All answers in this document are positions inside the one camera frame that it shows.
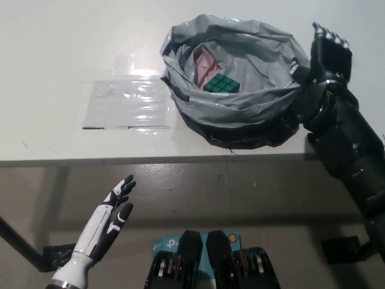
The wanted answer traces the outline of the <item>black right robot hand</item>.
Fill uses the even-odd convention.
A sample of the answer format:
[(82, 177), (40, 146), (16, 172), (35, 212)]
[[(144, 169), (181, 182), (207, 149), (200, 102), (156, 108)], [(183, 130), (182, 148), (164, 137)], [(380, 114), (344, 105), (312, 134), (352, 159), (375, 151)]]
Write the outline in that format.
[(299, 84), (309, 84), (315, 79), (324, 79), (327, 75), (339, 76), (344, 82), (349, 82), (353, 56), (350, 44), (336, 32), (317, 22), (312, 26), (314, 39), (310, 50), (310, 64), (302, 65), (297, 58), (293, 58), (290, 76)]

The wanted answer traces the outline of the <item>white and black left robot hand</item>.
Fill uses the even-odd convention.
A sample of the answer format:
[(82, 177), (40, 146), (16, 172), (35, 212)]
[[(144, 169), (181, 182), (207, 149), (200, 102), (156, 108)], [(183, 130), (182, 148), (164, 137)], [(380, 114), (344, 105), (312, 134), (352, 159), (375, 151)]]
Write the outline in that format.
[(82, 230), (69, 261), (53, 275), (47, 288), (87, 288), (89, 270), (108, 252), (134, 205), (128, 201), (134, 176), (121, 180), (97, 206)]

